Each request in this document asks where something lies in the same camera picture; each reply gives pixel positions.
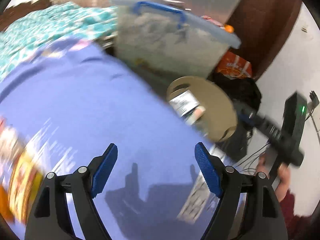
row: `label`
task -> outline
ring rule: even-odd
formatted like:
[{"label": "label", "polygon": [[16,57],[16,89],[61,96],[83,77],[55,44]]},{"label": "label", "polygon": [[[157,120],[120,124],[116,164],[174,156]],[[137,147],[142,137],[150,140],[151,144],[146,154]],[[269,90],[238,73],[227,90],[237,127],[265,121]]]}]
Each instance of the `label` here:
[{"label": "label", "polygon": [[193,224],[200,216],[207,203],[210,190],[200,172],[196,183],[194,184],[186,203],[183,205],[177,218],[190,224]]},{"label": "label", "polygon": [[169,101],[169,104],[176,110],[180,117],[190,112],[192,109],[199,106],[199,101],[194,97],[194,95],[187,90],[181,95],[178,95],[174,99]]}]

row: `white sticker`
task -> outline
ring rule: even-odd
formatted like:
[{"label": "white sticker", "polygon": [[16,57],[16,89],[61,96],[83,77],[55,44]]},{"label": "white sticker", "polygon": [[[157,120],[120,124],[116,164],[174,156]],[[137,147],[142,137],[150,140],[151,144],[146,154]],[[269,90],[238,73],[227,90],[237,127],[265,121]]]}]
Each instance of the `white sticker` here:
[{"label": "white sticker", "polygon": [[[210,155],[218,157],[222,162],[226,156],[224,152],[216,147],[216,145],[211,147]],[[198,178],[196,179],[196,182],[177,218],[190,224],[194,224],[204,209],[210,195],[211,199],[209,201],[207,211],[215,212],[219,198],[210,192],[200,171]]]},{"label": "white sticker", "polygon": [[186,203],[183,205],[177,218],[193,224],[200,216],[208,201],[210,190],[200,172]]},{"label": "white sticker", "polygon": [[187,90],[181,95],[178,95],[174,99],[170,100],[169,104],[178,112],[181,117],[197,107],[200,103],[194,97],[194,95],[189,90]]}]

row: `black cable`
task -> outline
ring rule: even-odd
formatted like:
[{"label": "black cable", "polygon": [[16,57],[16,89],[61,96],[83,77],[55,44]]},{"label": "black cable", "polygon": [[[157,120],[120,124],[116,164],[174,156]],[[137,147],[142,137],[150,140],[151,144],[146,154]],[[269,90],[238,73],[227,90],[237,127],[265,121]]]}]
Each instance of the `black cable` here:
[{"label": "black cable", "polygon": [[247,170],[253,170],[253,171],[255,171],[256,169],[255,169],[255,168],[247,168],[247,169],[244,169],[244,170],[242,170],[242,171],[240,171],[240,172],[247,171]]},{"label": "black cable", "polygon": [[250,163],[250,165],[249,165],[249,169],[250,169],[250,167],[251,167],[251,165],[254,163],[254,161],[256,160],[256,159],[258,159],[262,154],[264,154],[266,151],[264,151],[263,153],[261,153],[261,154],[259,154],[257,157],[255,157],[254,159],[253,159],[253,161]]},{"label": "black cable", "polygon": [[255,153],[251,154],[248,158],[246,158],[243,162],[241,162],[240,164],[238,164],[236,167],[239,167],[242,163],[246,162],[247,160],[249,160],[253,155],[255,155],[257,152],[261,151],[264,147],[266,147],[267,145],[269,145],[270,143],[267,143],[266,145],[264,145],[263,147],[261,147],[258,151],[256,151]]},{"label": "black cable", "polygon": [[309,117],[313,114],[313,111],[314,111],[314,110],[315,110],[315,108],[312,108],[312,109],[311,109],[310,114],[308,115],[308,117],[306,118],[306,120],[309,119]]}]

